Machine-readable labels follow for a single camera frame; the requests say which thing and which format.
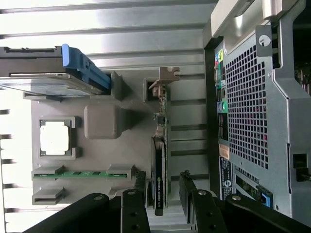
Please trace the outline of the blue case latch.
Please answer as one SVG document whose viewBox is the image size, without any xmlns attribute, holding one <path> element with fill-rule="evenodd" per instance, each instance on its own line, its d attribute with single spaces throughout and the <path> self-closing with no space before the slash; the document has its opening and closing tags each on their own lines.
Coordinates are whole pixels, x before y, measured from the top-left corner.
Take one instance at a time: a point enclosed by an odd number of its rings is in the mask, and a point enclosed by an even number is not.
<svg viewBox="0 0 311 233">
<path fill-rule="evenodd" d="M 269 190 L 267 190 L 261 185 L 257 185 L 256 189 L 257 189 L 257 201 L 273 209 L 273 193 L 271 193 Z"/>
</svg>

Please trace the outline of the gray plastic parts rack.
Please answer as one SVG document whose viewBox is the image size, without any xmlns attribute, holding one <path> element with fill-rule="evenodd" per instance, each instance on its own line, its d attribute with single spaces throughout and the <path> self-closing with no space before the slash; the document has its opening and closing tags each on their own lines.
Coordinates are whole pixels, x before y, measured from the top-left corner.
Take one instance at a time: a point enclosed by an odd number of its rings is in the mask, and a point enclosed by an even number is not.
<svg viewBox="0 0 311 233">
<path fill-rule="evenodd" d="M 34 205 L 71 204 L 90 193 L 119 196 L 133 188 L 136 173 L 146 173 L 145 203 L 151 180 L 151 137 L 157 101 L 145 102 L 145 80 L 159 72 L 112 72 L 109 95 L 45 97 L 31 104 L 32 182 Z M 63 121 L 69 127 L 65 155 L 45 155 L 40 149 L 40 127 Z M 107 171 L 128 178 L 34 179 L 34 174 L 62 171 Z"/>
</svg>

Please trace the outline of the green ram stick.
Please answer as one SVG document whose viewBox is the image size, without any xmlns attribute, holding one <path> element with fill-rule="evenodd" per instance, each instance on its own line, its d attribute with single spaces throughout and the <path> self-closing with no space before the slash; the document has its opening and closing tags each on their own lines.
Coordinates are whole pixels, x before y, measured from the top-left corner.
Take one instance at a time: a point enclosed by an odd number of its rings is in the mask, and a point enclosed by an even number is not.
<svg viewBox="0 0 311 233">
<path fill-rule="evenodd" d="M 62 171 L 55 174 L 34 174 L 34 179 L 69 179 L 69 178 L 128 178 L 127 174 L 107 173 L 107 171 Z"/>
</svg>

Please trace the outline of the silver cpu chip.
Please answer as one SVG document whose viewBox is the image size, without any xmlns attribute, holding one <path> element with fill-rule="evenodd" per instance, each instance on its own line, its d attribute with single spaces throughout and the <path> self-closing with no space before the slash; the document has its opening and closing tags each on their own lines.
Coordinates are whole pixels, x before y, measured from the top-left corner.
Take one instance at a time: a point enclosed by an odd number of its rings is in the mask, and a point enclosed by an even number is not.
<svg viewBox="0 0 311 233">
<path fill-rule="evenodd" d="M 40 149 L 45 155 L 65 155 L 69 150 L 69 127 L 63 121 L 47 121 L 40 127 Z"/>
</svg>

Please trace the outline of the open black pc case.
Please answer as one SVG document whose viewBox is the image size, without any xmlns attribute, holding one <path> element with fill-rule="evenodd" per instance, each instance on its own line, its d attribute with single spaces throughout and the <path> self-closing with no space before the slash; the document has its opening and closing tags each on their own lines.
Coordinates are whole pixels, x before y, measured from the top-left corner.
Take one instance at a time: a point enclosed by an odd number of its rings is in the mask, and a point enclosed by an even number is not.
<svg viewBox="0 0 311 233">
<path fill-rule="evenodd" d="M 203 44 L 210 189 L 311 226 L 311 0 L 218 0 Z"/>
</svg>

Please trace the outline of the hard disk in blue caddy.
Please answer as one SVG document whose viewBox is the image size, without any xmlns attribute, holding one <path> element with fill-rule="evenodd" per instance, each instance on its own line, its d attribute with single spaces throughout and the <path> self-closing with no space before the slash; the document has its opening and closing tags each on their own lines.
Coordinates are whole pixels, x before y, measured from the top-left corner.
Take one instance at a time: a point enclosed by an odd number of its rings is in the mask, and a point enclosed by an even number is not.
<svg viewBox="0 0 311 233">
<path fill-rule="evenodd" d="M 32 95 L 84 97 L 111 92 L 111 76 L 79 49 L 0 47 L 0 87 Z"/>
</svg>

